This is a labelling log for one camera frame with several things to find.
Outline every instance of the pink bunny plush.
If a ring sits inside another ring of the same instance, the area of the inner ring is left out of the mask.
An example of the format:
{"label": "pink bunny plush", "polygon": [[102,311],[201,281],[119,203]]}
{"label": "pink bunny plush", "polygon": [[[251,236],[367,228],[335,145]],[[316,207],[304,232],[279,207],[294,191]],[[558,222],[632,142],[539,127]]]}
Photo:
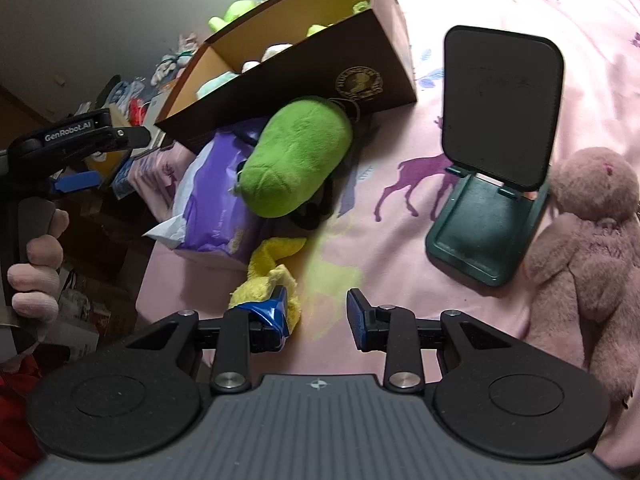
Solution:
{"label": "pink bunny plush", "polygon": [[640,367],[638,177],[621,155],[587,148],[553,166],[550,183],[560,215],[525,257],[536,286],[526,341],[624,402]]}

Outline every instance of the purple deer print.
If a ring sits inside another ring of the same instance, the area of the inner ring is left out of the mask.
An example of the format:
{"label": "purple deer print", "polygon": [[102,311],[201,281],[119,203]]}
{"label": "purple deer print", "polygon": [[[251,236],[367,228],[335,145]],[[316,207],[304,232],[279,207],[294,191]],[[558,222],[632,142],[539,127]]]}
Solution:
{"label": "purple deer print", "polygon": [[411,204],[409,199],[411,198],[411,193],[414,192],[414,189],[421,183],[424,178],[428,176],[443,174],[444,178],[442,179],[442,184],[440,185],[440,189],[438,190],[438,194],[436,196],[436,201],[433,204],[433,208],[431,209],[430,218],[431,221],[435,221],[436,219],[436,211],[438,209],[438,203],[440,199],[444,196],[449,184],[452,186],[456,185],[458,178],[447,171],[451,165],[451,161],[441,153],[436,156],[424,156],[421,158],[412,158],[410,160],[404,160],[400,164],[398,164],[398,170],[400,173],[398,175],[398,181],[392,186],[385,187],[382,192],[382,196],[378,203],[376,204],[376,208],[373,211],[373,214],[376,216],[376,222],[380,222],[382,217],[380,216],[380,208],[382,207],[382,203],[385,201],[386,197],[392,194],[395,191],[400,191],[405,187],[409,186],[409,189],[404,194],[404,200],[406,201],[406,208],[411,212],[412,216],[418,216],[418,212],[415,207]]}

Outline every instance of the hand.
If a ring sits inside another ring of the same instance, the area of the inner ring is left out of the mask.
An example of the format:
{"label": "hand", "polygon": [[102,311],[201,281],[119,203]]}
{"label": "hand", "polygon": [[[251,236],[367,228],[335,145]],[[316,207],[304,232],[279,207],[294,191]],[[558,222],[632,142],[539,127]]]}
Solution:
{"label": "hand", "polygon": [[[16,290],[12,306],[19,316],[39,319],[46,325],[58,316],[58,302],[54,297],[60,287],[56,269],[62,264],[62,247],[57,238],[69,225],[66,211],[56,209],[49,226],[49,234],[31,240],[27,244],[28,264],[9,267],[7,279]],[[40,330],[38,339],[42,341],[46,330]],[[23,355],[16,356],[0,364],[5,372],[15,372],[20,368]]]}

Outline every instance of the black circular pad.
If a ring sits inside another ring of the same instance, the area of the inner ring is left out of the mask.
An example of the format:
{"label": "black circular pad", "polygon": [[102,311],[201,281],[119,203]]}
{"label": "black circular pad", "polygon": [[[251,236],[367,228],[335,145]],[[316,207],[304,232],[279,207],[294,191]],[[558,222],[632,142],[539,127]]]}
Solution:
{"label": "black circular pad", "polygon": [[175,440],[195,420],[195,382],[158,352],[113,348],[44,378],[28,419],[45,450],[79,460],[126,460]]}
{"label": "black circular pad", "polygon": [[489,398],[512,415],[540,416],[560,406],[564,393],[560,386],[544,377],[514,374],[491,383]]}
{"label": "black circular pad", "polygon": [[72,398],[85,415],[119,416],[135,410],[145,400],[145,392],[145,385],[137,379],[106,375],[78,384]]}
{"label": "black circular pad", "polygon": [[494,456],[548,461],[593,448],[609,414],[598,381],[524,343],[473,350],[444,375],[433,405],[461,440]]}

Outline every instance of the bed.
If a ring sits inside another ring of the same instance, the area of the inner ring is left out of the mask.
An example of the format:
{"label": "bed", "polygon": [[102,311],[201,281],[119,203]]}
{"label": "bed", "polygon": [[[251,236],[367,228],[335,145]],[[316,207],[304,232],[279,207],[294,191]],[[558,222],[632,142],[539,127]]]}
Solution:
{"label": "bed", "polygon": [[[351,287],[372,304],[401,305],[417,317],[456,308],[511,335],[526,333],[530,291],[521,272],[509,285],[490,289],[429,261],[424,251],[424,237],[454,183],[443,171],[440,147],[442,43],[453,25],[555,42],[566,72],[552,163],[580,148],[608,146],[640,174],[640,0],[398,1],[412,42],[418,102],[375,115],[338,171],[333,215],[286,262],[298,279],[302,322],[282,352],[254,356],[256,373],[380,374],[384,354],[358,352],[345,320]],[[241,271],[207,269],[156,244],[137,308],[149,321],[185,307],[217,317],[243,280]],[[424,365],[428,380],[440,377],[431,351],[424,351]],[[615,468],[640,463],[638,396],[612,417],[596,453]]]}

